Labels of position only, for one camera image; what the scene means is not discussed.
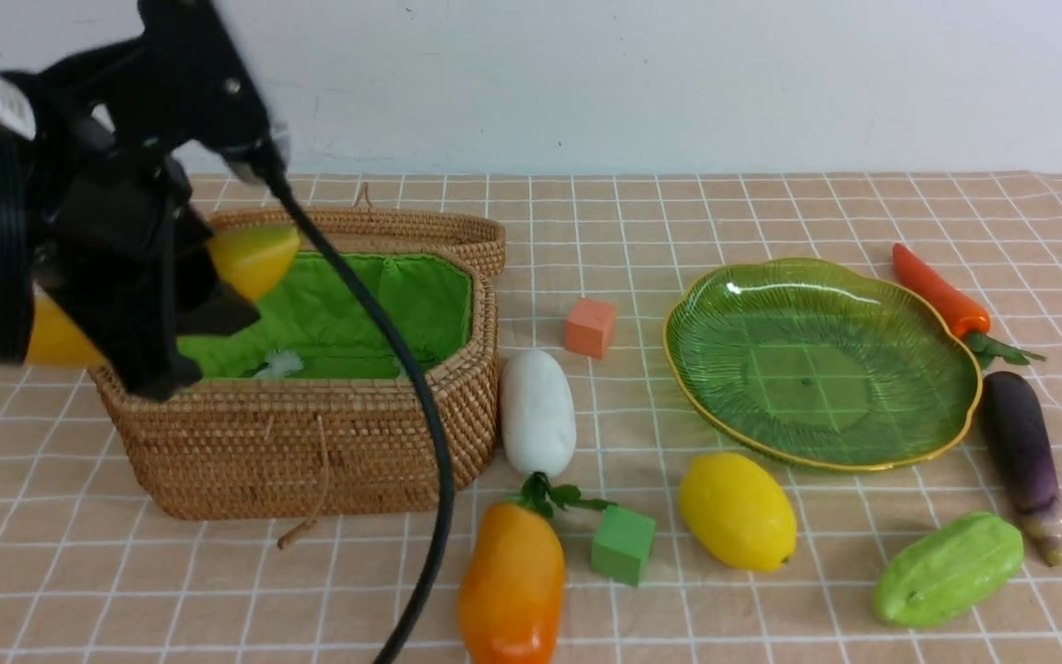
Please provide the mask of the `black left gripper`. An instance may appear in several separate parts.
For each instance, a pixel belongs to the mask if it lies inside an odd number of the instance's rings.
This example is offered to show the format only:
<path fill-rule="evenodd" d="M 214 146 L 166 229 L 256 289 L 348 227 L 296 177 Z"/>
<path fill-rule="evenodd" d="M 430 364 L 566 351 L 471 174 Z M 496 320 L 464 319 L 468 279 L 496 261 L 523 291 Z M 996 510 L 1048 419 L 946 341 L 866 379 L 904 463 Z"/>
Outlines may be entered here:
<path fill-rule="evenodd" d="M 140 1 L 142 33 L 8 70 L 38 114 L 32 190 L 42 290 L 130 394 L 168 401 L 201 379 L 179 335 L 257 321 L 219 276 L 212 229 L 173 154 L 195 142 L 249 184 L 288 164 L 271 106 L 218 1 Z"/>

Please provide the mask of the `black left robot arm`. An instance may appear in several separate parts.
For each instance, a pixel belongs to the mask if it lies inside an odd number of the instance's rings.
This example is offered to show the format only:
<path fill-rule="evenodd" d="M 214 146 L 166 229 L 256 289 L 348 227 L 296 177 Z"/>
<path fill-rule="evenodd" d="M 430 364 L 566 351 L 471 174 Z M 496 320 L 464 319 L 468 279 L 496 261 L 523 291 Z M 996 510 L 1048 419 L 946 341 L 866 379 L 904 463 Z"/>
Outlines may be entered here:
<path fill-rule="evenodd" d="M 257 323 L 294 231 L 215 232 L 174 151 L 253 184 L 282 172 L 275 118 L 215 1 L 140 1 L 142 33 L 0 71 L 0 364 L 109 367 L 164 402 L 201 379 L 181 337 Z"/>

